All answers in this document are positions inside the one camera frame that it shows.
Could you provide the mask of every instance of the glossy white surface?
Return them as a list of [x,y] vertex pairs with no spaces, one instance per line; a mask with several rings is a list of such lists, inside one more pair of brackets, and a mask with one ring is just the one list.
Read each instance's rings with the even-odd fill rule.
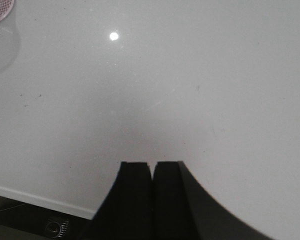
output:
[[121,161],[185,161],[244,222],[300,240],[300,1],[13,11],[0,23],[0,195],[90,218]]

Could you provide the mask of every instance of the white table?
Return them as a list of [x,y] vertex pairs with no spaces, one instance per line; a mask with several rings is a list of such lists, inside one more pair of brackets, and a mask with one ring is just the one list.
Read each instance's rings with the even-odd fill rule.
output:
[[300,240],[300,1],[18,0],[0,56],[1,196],[91,218],[121,161],[184,161]]

